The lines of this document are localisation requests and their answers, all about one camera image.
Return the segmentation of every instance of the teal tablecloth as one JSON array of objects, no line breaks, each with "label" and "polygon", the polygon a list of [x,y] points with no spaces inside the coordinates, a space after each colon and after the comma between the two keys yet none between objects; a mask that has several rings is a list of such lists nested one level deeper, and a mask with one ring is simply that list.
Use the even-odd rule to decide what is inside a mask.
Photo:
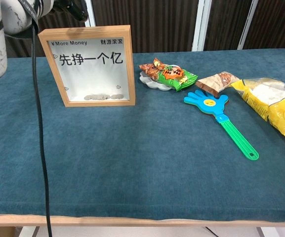
[{"label": "teal tablecloth", "polygon": [[[149,89],[138,65],[158,57],[204,78],[285,81],[285,49],[134,55],[136,106],[65,108],[38,59],[52,215],[285,221],[285,138],[232,89],[225,114],[258,150],[247,160],[188,91]],[[0,79],[0,214],[44,214],[31,59]]]}]

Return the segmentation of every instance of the snack bag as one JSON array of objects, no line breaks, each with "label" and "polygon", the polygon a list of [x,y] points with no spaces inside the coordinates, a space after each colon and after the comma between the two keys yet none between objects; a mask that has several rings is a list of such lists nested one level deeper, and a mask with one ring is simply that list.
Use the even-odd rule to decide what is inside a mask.
[{"label": "snack bag", "polygon": [[244,79],[231,86],[285,136],[285,83],[272,78]]},{"label": "snack bag", "polygon": [[218,97],[220,91],[227,88],[231,83],[238,81],[235,75],[228,72],[221,72],[207,78],[200,79],[196,82],[196,86],[209,92],[214,97]]},{"label": "snack bag", "polygon": [[179,66],[164,64],[157,58],[154,59],[153,64],[143,64],[139,68],[152,80],[171,86],[176,91],[194,84],[198,77]]}]

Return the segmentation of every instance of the yellow snack bag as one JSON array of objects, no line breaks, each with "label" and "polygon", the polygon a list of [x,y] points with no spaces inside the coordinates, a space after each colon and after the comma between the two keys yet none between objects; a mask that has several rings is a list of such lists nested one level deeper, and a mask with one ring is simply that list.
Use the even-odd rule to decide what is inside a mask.
[{"label": "yellow snack bag", "polygon": [[243,79],[231,84],[265,121],[285,136],[285,83],[272,78]]}]

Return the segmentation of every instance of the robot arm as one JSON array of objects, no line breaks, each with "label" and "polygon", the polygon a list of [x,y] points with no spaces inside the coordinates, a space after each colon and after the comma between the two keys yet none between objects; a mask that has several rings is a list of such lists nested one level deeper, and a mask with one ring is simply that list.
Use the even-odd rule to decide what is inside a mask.
[{"label": "robot arm", "polygon": [[[36,12],[36,20],[53,11],[66,11],[84,22],[88,14],[84,0],[81,9],[73,0],[26,0]],[[27,39],[31,37],[32,18],[19,0],[0,0],[0,77],[7,68],[4,33],[8,36]]]}]

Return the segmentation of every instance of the green plastic handle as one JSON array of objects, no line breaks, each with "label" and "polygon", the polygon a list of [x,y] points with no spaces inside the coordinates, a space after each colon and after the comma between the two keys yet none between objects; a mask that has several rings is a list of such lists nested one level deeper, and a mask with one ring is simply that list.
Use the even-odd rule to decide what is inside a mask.
[{"label": "green plastic handle", "polygon": [[242,134],[237,130],[237,128],[230,122],[230,120],[221,122],[221,126],[226,130],[232,140],[240,148],[242,153],[246,158],[250,160],[259,159],[259,153],[254,149],[254,147],[242,136]]}]

